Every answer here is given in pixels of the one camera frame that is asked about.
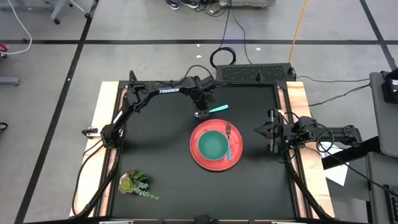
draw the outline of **artificial plant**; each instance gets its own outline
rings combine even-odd
[[[140,169],[129,170],[123,174],[119,181],[119,191],[122,194],[135,193],[143,197],[151,198],[154,200],[159,200],[159,197],[145,191],[149,184],[143,182],[147,180],[148,177],[144,175],[143,171]]]

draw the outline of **green bowl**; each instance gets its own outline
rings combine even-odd
[[[228,152],[228,140],[219,131],[207,131],[200,136],[198,148],[201,156],[210,161],[217,161]]]

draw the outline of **fork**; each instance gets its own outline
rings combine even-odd
[[[231,161],[232,160],[231,146],[229,145],[229,135],[231,134],[231,124],[229,122],[226,123],[225,132],[226,132],[226,136],[228,138],[228,161]]]

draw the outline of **gray floor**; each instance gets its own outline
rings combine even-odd
[[[92,1],[79,1],[90,10]],[[397,40],[395,0],[367,1],[381,34]],[[293,38],[303,0],[278,0],[267,11],[235,9],[248,39]],[[38,40],[78,40],[85,25],[83,14],[65,7],[56,26],[49,12],[18,11],[21,21]],[[89,40],[147,39],[220,39],[226,14],[212,18],[181,7],[171,11],[163,0],[100,0],[88,37]],[[13,14],[0,11],[0,40],[27,38]],[[229,18],[227,39],[242,39],[240,28]],[[357,0],[309,1],[298,39],[303,40],[376,40],[369,21]],[[242,45],[232,46],[237,63],[248,63]],[[10,45],[10,51],[24,45]],[[76,173],[86,139],[80,131],[91,124],[102,81],[125,80],[134,70],[139,80],[178,79],[193,64],[213,69],[208,58],[218,45],[85,45],[65,101],[50,150],[40,175],[25,222],[67,218],[72,201]],[[287,62],[289,45],[248,45],[253,63]],[[389,45],[398,60],[398,46]],[[12,223],[25,193],[45,133],[70,68],[76,45],[33,45],[19,55],[0,58],[0,73],[22,78],[19,87],[0,86],[0,121],[9,129],[0,134],[0,223]],[[216,63],[229,63],[223,52]],[[298,76],[321,80],[367,78],[370,72],[390,70],[378,45],[296,45],[292,60]],[[200,69],[191,75],[206,75]],[[317,103],[364,83],[305,84],[308,102]],[[357,126],[363,139],[377,135],[373,102],[369,88],[347,97],[311,108],[316,119],[327,126]],[[364,170],[364,163],[355,165]],[[348,197],[366,199],[366,193],[349,194],[353,186],[362,185],[349,172],[344,187],[329,183],[335,213],[342,220],[364,220],[363,204]]]

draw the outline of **red plate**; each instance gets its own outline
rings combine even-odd
[[[228,161],[228,154],[218,161],[209,161],[201,156],[198,149],[198,141],[200,136],[207,131],[219,131],[226,136],[225,133],[226,121],[222,119],[211,119],[199,124],[193,130],[190,140],[190,149],[193,159],[205,169],[212,171],[222,171],[234,166],[242,156],[243,140],[239,131],[231,124],[231,134],[229,135],[229,144],[231,148],[232,160]]]

